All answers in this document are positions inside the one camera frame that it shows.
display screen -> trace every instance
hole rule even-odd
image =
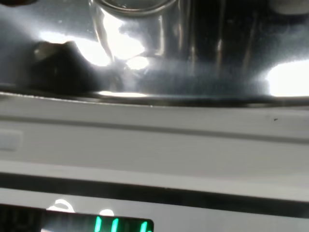
[[[63,213],[0,204],[0,232],[153,232],[148,219]]]

stovetop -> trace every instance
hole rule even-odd
[[[309,2],[101,0],[0,6],[0,90],[86,102],[308,104]]]

stainless steel surface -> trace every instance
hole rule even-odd
[[[0,90],[151,105],[309,103],[301,0],[128,1],[120,11],[105,1],[0,5]]]

green digit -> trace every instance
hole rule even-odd
[[[117,218],[114,221],[112,221],[112,232],[117,232],[118,221],[119,219]]]
[[[143,222],[140,226],[140,232],[146,232],[147,222]]]
[[[97,216],[96,225],[95,225],[95,232],[99,232],[101,230],[102,219]]]

white surface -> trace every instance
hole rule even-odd
[[[23,145],[8,173],[309,201],[307,145],[100,127],[0,122]]]
[[[0,130],[0,150],[15,151],[22,141],[22,132],[15,130]]]
[[[309,201],[306,108],[8,98],[1,119],[0,130],[24,134],[16,152],[0,151],[1,172]]]
[[[307,232],[309,219],[228,212],[155,203],[130,202],[0,188],[0,203],[48,208],[64,199],[77,213],[98,214],[111,209],[116,216],[149,218],[154,232]]]

